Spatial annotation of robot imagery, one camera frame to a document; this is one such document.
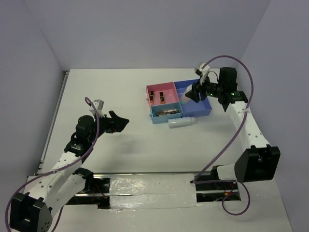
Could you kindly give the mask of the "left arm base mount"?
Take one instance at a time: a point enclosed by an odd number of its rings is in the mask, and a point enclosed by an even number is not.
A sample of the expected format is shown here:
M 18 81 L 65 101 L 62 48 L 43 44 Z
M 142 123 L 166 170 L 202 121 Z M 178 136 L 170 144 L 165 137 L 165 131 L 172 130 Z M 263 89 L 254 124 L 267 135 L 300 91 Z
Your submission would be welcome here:
M 75 194 L 66 205 L 94 205 L 98 209 L 110 209 L 110 178 L 94 178 L 88 189 Z

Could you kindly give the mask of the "long brown eyeshadow palette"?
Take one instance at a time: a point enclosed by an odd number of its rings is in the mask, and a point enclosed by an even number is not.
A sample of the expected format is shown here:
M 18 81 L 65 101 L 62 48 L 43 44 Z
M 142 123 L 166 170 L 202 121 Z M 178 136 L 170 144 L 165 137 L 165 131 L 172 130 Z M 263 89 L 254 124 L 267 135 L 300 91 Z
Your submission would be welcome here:
M 157 111 L 155 115 L 156 116 L 166 116 L 166 115 L 172 115 L 172 114 L 178 114 L 178 113 L 179 113 L 178 109 L 167 109 L 167 110 Z

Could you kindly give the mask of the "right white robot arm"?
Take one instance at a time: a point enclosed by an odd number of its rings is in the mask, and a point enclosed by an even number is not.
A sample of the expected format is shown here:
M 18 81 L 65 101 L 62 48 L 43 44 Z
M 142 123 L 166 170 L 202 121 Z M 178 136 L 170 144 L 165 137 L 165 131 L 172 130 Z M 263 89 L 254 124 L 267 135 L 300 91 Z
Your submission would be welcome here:
M 195 102 L 207 97 L 217 98 L 237 130 L 233 139 L 239 138 L 243 149 L 234 164 L 215 166 L 218 156 L 210 161 L 206 167 L 212 168 L 211 186 L 221 189 L 227 181 L 247 183 L 273 179 L 281 152 L 263 136 L 250 111 L 249 99 L 237 89 L 236 69 L 220 68 L 215 83 L 208 76 L 208 65 L 201 64 L 195 72 L 200 79 L 186 89 L 184 96 Z

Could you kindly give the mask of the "black gold lipstick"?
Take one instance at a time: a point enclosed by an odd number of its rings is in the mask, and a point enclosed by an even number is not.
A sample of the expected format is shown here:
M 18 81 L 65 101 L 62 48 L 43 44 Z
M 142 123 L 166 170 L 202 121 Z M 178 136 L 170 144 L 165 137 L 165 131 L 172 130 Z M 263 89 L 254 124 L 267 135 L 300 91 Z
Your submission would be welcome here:
M 159 97 L 160 97 L 160 104 L 165 104 L 165 96 L 164 92 L 159 92 Z
M 153 103 L 154 103 L 154 98 L 155 98 L 155 93 L 154 93 L 154 91 L 150 91 L 150 94 L 149 94 L 149 102 L 150 102 L 150 105 L 153 105 Z

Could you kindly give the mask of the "white pastel bottle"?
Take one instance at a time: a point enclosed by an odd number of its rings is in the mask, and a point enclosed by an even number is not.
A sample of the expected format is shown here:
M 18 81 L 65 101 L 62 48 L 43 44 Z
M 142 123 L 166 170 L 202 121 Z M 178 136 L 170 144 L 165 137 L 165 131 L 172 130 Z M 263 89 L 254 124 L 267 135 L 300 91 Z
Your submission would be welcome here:
M 191 100 L 193 94 L 192 87 L 193 85 L 191 84 L 185 89 L 184 93 L 180 98 L 181 104 L 187 104 Z

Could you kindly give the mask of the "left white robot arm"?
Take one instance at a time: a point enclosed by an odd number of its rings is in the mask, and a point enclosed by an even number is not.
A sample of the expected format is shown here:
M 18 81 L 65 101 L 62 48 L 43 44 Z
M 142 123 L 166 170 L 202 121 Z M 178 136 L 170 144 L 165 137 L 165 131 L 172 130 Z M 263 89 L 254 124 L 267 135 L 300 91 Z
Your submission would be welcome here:
M 5 216 L 8 231 L 46 232 L 73 195 L 93 190 L 93 172 L 82 168 L 82 164 L 102 134 L 122 132 L 129 123 L 114 111 L 109 114 L 94 112 L 78 119 L 75 132 L 52 170 L 35 177 L 39 182 L 26 193 L 17 191 L 13 195 Z

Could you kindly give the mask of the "white spray bottle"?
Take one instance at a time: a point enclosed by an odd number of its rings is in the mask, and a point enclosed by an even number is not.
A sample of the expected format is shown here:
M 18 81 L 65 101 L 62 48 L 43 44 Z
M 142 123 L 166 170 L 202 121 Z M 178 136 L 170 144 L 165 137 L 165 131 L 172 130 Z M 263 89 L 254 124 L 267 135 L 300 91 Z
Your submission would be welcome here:
M 190 117 L 190 116 L 168 119 L 168 127 L 170 129 L 190 126 L 195 123 L 196 123 L 196 118 Z

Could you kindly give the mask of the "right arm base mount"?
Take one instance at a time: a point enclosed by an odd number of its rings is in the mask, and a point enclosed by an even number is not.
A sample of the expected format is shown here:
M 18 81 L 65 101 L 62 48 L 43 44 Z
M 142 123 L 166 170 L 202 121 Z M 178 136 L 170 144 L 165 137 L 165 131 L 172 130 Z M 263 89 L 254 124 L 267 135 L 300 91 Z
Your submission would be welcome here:
M 217 167 L 202 174 L 197 181 L 219 180 Z M 240 201 L 239 188 L 236 182 L 211 182 L 196 185 L 196 199 L 198 203 L 221 202 L 227 196 L 226 201 Z

